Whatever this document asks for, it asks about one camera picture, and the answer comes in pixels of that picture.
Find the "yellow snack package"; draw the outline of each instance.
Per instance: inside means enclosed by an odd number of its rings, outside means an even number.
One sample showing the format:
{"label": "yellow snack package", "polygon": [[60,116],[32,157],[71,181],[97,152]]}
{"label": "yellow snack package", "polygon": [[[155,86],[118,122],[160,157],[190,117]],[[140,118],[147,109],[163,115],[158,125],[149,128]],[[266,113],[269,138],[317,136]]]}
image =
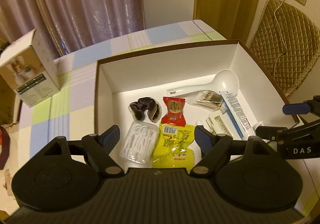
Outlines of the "yellow snack package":
{"label": "yellow snack package", "polygon": [[195,126],[160,124],[160,135],[153,152],[153,168],[186,168],[194,166],[194,154],[188,146],[195,139]]}

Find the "red snack package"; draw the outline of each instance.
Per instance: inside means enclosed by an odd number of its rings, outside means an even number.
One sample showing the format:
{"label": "red snack package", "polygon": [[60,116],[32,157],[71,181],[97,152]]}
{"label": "red snack package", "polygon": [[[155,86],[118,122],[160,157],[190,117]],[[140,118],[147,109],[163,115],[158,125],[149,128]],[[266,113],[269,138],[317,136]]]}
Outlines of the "red snack package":
{"label": "red snack package", "polygon": [[185,127],[186,120],[182,114],[182,109],[186,102],[183,98],[163,97],[165,105],[167,105],[168,112],[161,119],[162,124],[173,124],[176,126]]}

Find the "quilted fabric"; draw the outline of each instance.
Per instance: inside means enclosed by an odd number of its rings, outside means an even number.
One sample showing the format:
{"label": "quilted fabric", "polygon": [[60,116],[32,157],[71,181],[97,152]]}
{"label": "quilted fabric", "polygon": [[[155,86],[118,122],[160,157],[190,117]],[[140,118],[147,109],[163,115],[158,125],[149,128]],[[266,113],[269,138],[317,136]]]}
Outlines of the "quilted fabric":
{"label": "quilted fabric", "polygon": [[320,54],[319,28],[300,10],[284,3],[274,11],[280,0],[267,0],[259,27],[249,48],[273,76],[276,59],[285,52],[280,30],[288,53],[276,65],[275,81],[286,96],[302,84]]}

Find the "plastic spoon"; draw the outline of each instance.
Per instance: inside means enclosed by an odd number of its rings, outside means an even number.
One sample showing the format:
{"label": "plastic spoon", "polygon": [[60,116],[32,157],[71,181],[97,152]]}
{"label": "plastic spoon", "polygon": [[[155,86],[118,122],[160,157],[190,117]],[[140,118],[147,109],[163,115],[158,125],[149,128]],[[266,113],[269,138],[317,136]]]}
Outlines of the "plastic spoon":
{"label": "plastic spoon", "polygon": [[167,90],[167,95],[168,97],[180,96],[200,90],[211,90],[215,92],[231,91],[236,95],[239,90],[239,79],[234,72],[225,69],[218,72],[210,83],[171,88]]}

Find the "blue square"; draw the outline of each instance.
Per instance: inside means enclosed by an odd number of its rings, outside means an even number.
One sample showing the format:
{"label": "blue square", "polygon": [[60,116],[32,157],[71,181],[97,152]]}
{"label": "blue square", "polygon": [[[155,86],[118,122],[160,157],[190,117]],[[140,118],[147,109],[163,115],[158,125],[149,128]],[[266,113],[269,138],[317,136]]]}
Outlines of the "blue square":
{"label": "blue square", "polygon": [[110,40],[82,48],[75,52],[72,69],[75,70],[109,56],[111,56]]}
{"label": "blue square", "polygon": [[178,23],[149,28],[146,32],[153,45],[188,36]]}
{"label": "blue square", "polygon": [[49,121],[44,121],[35,124],[31,127],[30,136],[30,158],[38,153],[46,144],[49,139]]}
{"label": "blue square", "polygon": [[49,120],[49,142],[57,136],[65,136],[67,140],[70,139],[69,113]]}

